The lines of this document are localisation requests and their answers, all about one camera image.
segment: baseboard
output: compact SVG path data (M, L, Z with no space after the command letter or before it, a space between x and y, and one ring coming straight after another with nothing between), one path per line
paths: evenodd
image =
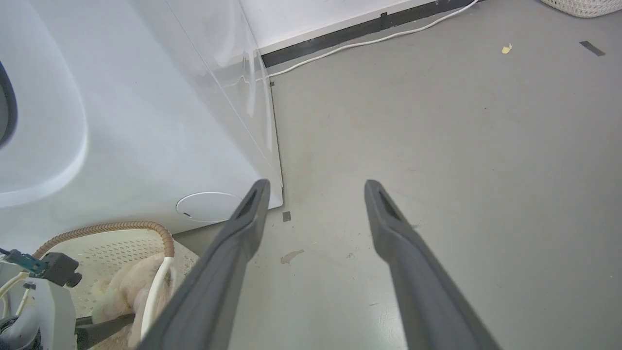
M383 29L458 9L470 4L473 0L438 0L416 6L422 1L427 0L400 2L268 45L259 49L262 53L261 58L266 67L271 67Z

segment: black baseboard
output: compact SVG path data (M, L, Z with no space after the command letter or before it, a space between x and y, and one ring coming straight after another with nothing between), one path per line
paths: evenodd
M326 49L327 47L341 44L348 40L379 32L383 29L430 17L441 12L451 11L459 7L465 7L472 1L473 0L438 0L389 15L385 12L381 14L380 17L372 19L371 21L328 33L317 38L303 41L299 44L284 47L281 50L262 55L261 58L264 60L266 67L271 67L289 60L297 59L298 57L312 54L316 51Z

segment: white wall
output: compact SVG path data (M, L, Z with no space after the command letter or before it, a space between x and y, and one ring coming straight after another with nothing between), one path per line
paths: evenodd
M431 0L240 0L262 54Z

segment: yellow paper scrap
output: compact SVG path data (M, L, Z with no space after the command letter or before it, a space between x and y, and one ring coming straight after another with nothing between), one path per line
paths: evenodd
M501 49L501 53L504 55L507 55L511 49L512 49L512 44L510 44L509 47L504 46L503 49Z

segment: floor stain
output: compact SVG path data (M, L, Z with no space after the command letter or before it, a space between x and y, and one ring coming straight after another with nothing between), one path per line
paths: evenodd
M289 254L287 254L286 256L281 258L281 263L289 263L290 261L292 261L293 258L295 258L298 254L300 253L304 253L305 250L304 249L300 249L300 250L296 250L295 252L291 252Z

